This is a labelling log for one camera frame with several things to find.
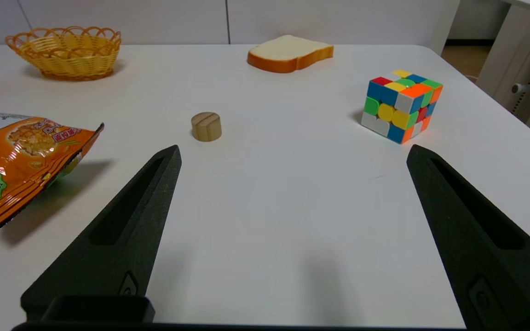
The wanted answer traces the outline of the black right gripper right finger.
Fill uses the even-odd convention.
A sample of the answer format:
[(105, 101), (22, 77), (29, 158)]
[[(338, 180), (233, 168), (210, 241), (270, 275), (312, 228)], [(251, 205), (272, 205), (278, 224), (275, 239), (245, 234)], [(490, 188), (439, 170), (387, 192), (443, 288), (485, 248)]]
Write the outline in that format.
[(469, 330), (530, 330), (530, 236), (440, 155), (406, 160)]

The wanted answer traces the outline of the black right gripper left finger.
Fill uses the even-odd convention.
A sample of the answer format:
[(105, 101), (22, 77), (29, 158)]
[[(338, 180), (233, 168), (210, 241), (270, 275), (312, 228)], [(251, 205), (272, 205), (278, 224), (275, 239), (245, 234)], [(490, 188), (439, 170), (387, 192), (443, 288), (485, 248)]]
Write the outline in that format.
[(182, 166), (157, 152), (21, 295), (28, 320), (61, 296), (144, 296)]

